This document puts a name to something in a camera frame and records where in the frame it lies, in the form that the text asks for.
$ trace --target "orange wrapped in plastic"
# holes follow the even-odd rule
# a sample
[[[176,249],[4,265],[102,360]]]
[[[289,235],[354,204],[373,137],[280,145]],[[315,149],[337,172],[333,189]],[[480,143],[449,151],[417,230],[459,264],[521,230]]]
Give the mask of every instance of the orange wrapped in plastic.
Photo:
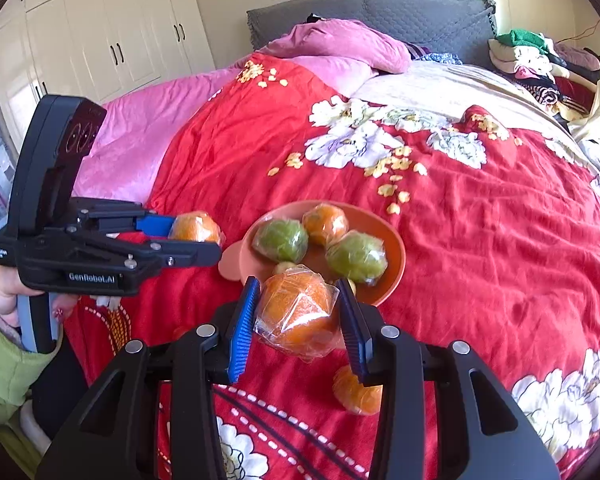
[[[192,211],[178,215],[169,232],[171,240],[215,242],[222,246],[224,235],[218,224],[204,211]]]
[[[311,361],[335,348],[340,322],[334,308],[338,289],[322,276],[297,266],[265,283],[254,332],[270,346]]]
[[[382,404],[382,386],[363,386],[349,365],[334,375],[333,395],[348,412],[356,415],[375,415]]]
[[[331,204],[318,204],[302,215],[302,225],[312,244],[327,246],[340,240],[349,230],[344,211]]]

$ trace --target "orange bowl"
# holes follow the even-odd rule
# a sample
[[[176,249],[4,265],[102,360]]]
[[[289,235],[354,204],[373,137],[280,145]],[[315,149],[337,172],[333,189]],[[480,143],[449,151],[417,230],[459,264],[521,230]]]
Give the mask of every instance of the orange bowl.
[[[222,260],[218,265],[220,274],[229,280],[240,280],[245,283],[249,276],[255,276],[261,283],[273,274],[275,262],[261,256],[251,248],[253,237],[259,225],[272,218],[291,218],[302,221],[302,215],[318,204],[328,202],[341,208],[349,220],[349,229],[357,230],[384,242],[384,250],[388,266],[380,280],[373,285],[356,283],[356,297],[363,303],[378,306],[386,300],[395,290],[402,279],[404,266],[406,264],[406,251],[404,243],[397,231],[373,213],[359,207],[326,200],[303,200],[285,204],[273,211],[268,212],[255,222],[244,235],[244,238],[228,247],[222,254]],[[309,250],[302,260],[302,264],[314,272],[319,272],[328,282],[337,280],[339,276],[334,273],[324,257],[324,247],[309,244]]]

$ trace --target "red blanket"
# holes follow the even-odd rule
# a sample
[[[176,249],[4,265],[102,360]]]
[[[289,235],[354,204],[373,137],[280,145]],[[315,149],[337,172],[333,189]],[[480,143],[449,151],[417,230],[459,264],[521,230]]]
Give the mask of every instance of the red blanket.
[[[171,215],[206,210],[227,244],[295,200],[348,202],[386,218],[404,240],[407,266],[380,307],[385,321],[427,343],[469,342],[567,476],[600,432],[600,196],[577,154],[537,132],[504,128],[497,110],[494,117],[472,107],[451,126],[424,113],[329,103],[334,91],[306,69],[252,59],[173,139],[149,206]],[[315,125],[327,123],[337,125]],[[302,164],[285,163],[292,152]],[[387,152],[397,158],[374,166]],[[387,184],[397,186],[392,196],[383,196]],[[408,202],[397,200],[403,191]],[[394,203],[400,211],[389,214]],[[83,299],[66,328],[93,381],[129,338],[173,340],[239,293],[215,267],[165,270],[115,312]],[[254,340],[236,388],[217,389],[229,478],[363,480],[377,417],[344,412],[333,397],[333,375],[345,363],[343,351],[306,364]],[[167,394],[162,408],[168,415]]]

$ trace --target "headboard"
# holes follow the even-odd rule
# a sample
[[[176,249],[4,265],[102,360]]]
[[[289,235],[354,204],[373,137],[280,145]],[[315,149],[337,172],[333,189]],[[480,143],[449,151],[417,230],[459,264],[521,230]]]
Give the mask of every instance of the headboard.
[[[496,35],[494,0],[291,0],[248,10],[251,44],[255,50],[263,47],[304,23],[312,12],[360,20],[397,40],[491,68],[487,40]]]

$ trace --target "black pants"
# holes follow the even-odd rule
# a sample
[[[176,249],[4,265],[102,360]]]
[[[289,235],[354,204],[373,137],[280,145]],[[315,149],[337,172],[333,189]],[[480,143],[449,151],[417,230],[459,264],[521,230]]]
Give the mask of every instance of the black pants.
[[[82,367],[65,336],[56,357],[31,386],[33,416],[46,436],[51,439],[56,436],[86,392]]]

